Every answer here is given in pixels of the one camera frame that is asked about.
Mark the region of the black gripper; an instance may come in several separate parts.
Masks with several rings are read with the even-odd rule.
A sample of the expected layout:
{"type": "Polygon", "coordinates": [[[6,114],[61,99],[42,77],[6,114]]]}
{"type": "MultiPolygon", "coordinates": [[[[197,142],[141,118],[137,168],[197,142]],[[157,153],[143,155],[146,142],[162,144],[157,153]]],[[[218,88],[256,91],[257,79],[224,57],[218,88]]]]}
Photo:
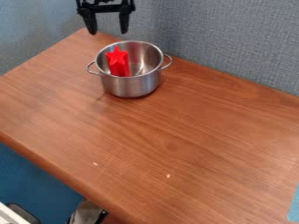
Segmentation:
{"type": "Polygon", "coordinates": [[[135,0],[121,0],[121,3],[114,3],[115,0],[75,0],[78,12],[83,17],[89,33],[98,33],[98,13],[119,12],[121,31],[123,34],[129,31],[130,13],[137,10],[135,0]]]}

